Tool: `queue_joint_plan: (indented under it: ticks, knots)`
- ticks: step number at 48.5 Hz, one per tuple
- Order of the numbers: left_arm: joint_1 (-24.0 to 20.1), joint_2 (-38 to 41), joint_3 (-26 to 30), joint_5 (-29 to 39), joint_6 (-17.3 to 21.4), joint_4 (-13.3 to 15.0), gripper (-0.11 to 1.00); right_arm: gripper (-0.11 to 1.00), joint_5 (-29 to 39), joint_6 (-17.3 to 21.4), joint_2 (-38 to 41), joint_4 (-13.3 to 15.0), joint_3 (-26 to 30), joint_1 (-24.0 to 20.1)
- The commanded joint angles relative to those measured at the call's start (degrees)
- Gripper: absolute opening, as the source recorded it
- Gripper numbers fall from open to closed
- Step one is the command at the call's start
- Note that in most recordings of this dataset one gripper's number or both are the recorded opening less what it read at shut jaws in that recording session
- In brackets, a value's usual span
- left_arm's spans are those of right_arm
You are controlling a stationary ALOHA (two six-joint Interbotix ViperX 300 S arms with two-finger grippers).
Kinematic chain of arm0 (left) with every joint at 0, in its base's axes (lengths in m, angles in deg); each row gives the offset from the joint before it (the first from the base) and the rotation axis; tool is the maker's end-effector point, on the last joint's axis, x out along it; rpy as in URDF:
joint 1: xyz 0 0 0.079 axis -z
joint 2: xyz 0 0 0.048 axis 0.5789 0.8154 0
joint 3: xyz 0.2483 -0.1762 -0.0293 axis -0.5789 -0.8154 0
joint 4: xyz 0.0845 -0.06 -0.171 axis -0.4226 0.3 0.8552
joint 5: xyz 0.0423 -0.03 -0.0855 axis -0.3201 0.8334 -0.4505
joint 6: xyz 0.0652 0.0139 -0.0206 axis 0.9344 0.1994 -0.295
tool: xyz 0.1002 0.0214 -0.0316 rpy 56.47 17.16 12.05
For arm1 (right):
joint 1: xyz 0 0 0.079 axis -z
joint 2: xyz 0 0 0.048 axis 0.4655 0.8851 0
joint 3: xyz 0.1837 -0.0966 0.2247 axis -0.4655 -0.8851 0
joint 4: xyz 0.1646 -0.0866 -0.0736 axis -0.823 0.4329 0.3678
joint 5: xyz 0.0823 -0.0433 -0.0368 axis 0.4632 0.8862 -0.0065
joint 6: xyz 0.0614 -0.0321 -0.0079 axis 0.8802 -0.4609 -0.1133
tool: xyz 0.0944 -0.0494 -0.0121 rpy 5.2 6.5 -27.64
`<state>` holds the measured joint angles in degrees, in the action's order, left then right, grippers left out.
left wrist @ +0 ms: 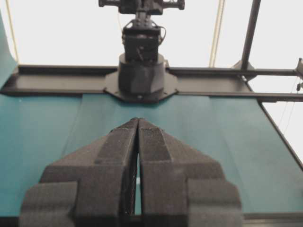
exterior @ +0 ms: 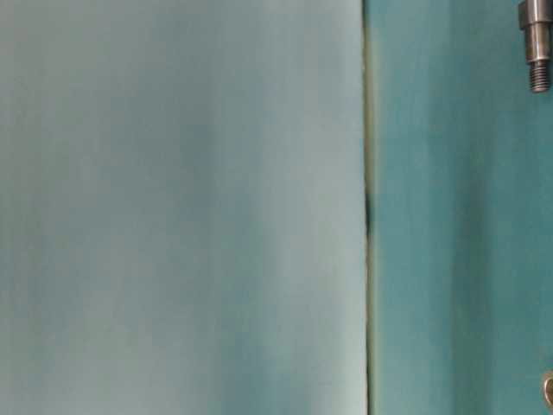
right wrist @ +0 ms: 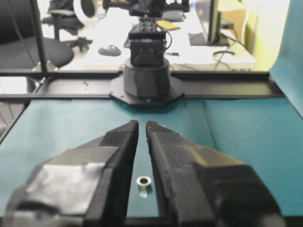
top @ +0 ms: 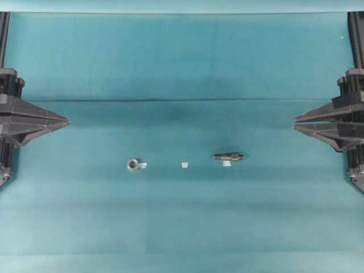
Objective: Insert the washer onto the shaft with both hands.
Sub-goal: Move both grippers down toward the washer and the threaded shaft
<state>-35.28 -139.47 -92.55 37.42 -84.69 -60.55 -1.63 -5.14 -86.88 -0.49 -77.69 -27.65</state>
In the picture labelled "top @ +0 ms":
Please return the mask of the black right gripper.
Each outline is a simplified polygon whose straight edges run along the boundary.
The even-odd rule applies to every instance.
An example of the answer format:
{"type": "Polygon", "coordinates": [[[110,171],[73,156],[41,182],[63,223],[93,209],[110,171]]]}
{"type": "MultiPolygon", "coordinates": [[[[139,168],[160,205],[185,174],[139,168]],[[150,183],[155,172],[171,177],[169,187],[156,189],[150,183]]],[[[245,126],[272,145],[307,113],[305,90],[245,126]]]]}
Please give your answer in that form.
{"type": "Polygon", "coordinates": [[[340,85],[341,96],[322,107],[311,110],[294,119],[294,129],[309,137],[330,145],[335,152],[346,153],[348,176],[352,182],[363,182],[363,69],[350,69],[340,85]],[[302,122],[351,122],[354,136],[340,136],[335,123],[302,122]]]}

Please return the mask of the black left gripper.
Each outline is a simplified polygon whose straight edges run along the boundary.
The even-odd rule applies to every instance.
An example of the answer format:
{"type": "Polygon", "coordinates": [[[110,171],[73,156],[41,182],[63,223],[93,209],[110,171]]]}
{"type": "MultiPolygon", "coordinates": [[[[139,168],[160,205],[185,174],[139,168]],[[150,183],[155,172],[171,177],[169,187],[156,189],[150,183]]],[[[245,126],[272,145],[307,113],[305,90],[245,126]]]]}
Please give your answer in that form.
{"type": "Polygon", "coordinates": [[[14,69],[1,69],[1,186],[12,175],[15,146],[25,146],[44,134],[65,128],[69,120],[21,100],[25,81],[14,69]]]}

